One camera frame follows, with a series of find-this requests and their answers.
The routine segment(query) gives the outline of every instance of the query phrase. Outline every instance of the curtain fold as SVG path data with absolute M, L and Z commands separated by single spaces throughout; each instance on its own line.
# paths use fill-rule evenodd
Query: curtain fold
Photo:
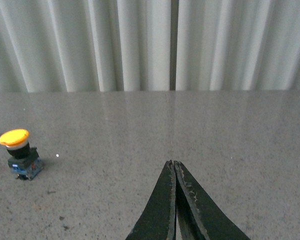
M 0 0 L 0 92 L 171 86 L 300 89 L 300 0 Z

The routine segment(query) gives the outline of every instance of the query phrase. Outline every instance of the yellow mushroom button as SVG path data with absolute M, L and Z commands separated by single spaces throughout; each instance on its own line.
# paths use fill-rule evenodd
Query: yellow mushroom button
M 24 143 L 28 137 L 29 132 L 27 130 L 14 129 L 1 135 L 0 144 L 8 147 L 14 147 Z

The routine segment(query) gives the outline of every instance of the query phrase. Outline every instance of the small object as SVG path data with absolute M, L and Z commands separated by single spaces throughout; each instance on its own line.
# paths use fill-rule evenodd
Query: small object
M 5 145 L 12 156 L 8 159 L 11 172 L 21 180 L 32 180 L 43 169 L 37 148 L 30 147 L 29 132 L 25 129 L 14 129 L 1 135 L 0 144 Z

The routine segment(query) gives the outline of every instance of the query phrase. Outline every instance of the white curtain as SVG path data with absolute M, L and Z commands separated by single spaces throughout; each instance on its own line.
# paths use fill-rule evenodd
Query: white curtain
M 0 92 L 300 89 L 300 0 L 0 0 Z

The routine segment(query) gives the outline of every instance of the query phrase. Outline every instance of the gray speckled table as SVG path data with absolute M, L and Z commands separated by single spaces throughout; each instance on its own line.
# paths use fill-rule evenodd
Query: gray speckled table
M 173 159 L 252 240 L 300 240 L 300 91 L 0 93 L 15 128 L 45 169 L 0 145 L 0 239 L 124 240 Z

